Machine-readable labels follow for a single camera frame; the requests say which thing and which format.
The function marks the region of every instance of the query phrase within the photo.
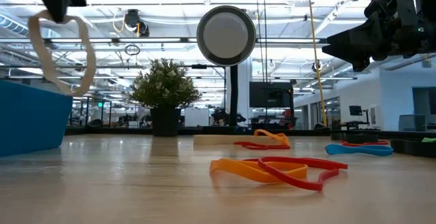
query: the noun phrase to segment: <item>white silicone strap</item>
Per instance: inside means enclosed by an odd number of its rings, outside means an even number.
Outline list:
[[[82,96],[88,92],[91,86],[94,74],[95,74],[95,52],[91,42],[89,41],[88,28],[82,19],[76,16],[65,16],[61,24],[66,24],[71,20],[75,20],[79,27],[79,38],[82,40],[82,44],[85,45],[87,51],[87,70],[84,73],[80,87],[76,89],[76,92],[72,93],[68,85],[61,82],[57,78],[56,65],[52,61],[52,57],[48,52],[44,41],[41,37],[40,31],[40,18],[52,20],[48,10],[43,10],[36,15],[29,18],[29,37],[33,44],[36,54],[40,58],[42,63],[42,71],[45,79],[53,82],[63,93],[66,95]]]

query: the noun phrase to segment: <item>blue silicone strap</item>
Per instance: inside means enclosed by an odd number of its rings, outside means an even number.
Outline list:
[[[393,149],[389,146],[380,145],[368,145],[368,146],[342,146],[337,144],[330,144],[326,146],[326,152],[329,155],[335,155],[340,153],[366,153],[370,155],[377,156],[388,156],[391,155]]]

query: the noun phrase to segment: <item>blue bin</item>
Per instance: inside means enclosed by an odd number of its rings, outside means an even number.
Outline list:
[[[0,157],[61,145],[70,96],[0,80]]]

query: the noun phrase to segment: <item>computer monitor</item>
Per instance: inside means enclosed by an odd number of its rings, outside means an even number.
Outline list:
[[[362,116],[362,107],[361,106],[350,106],[349,107],[349,115]]]
[[[250,108],[288,108],[290,106],[289,82],[250,82]]]

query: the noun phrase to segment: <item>green plant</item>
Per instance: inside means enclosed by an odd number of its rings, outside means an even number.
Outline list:
[[[186,76],[188,69],[181,65],[168,59],[151,61],[149,71],[140,71],[135,79],[131,98],[154,108],[176,108],[200,100],[201,94]]]

